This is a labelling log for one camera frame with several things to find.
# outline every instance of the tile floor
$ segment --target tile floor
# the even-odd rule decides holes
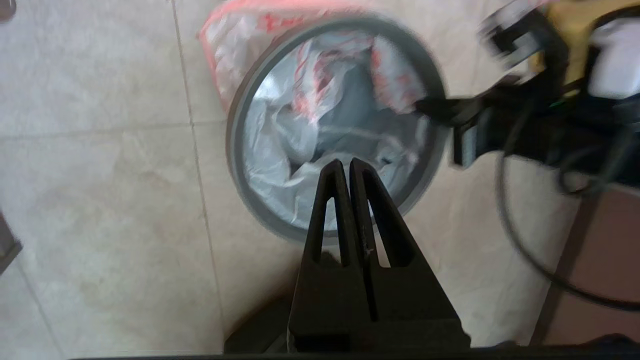
[[[413,28],[451,95],[502,71],[475,38],[504,0],[369,0]],[[227,172],[225,114],[195,34],[220,0],[18,0],[0,24],[0,206],[24,243],[0,277],[0,358],[210,354],[289,287],[301,248],[265,231]],[[406,216],[473,345],[527,343],[547,285],[506,241],[495,156],[443,161]],[[553,264],[576,203],[511,169]]]

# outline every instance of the trash can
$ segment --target trash can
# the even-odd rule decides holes
[[[348,175],[353,158],[370,163],[400,212],[409,211],[431,182],[448,134],[413,109],[426,94],[445,97],[417,37],[361,8],[311,19],[282,11],[279,18],[274,12],[242,17],[237,10],[214,12],[217,20],[207,22],[200,39],[228,111],[228,167],[255,218],[304,242],[320,170],[339,159]],[[246,36],[247,29],[256,32]],[[274,29],[277,35],[269,33]],[[225,52],[230,38],[243,43],[240,49],[227,44]],[[332,205],[324,245],[337,244]]]

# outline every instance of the yellow object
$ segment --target yellow object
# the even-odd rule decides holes
[[[547,18],[569,46],[565,83],[584,75],[594,22],[610,12],[635,5],[640,5],[640,0],[560,0],[547,5]],[[543,68],[540,54],[534,56],[532,65],[534,70]]]

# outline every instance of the plastic bag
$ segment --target plastic bag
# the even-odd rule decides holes
[[[336,13],[348,1],[231,0],[201,30],[211,73],[228,112],[254,62],[288,29]],[[266,76],[244,127],[246,181],[282,220],[307,228],[320,170],[334,159],[369,162],[393,196],[418,162],[427,118],[412,114],[426,95],[415,71],[383,37],[333,31],[287,54]],[[328,206],[325,229],[336,229]]]

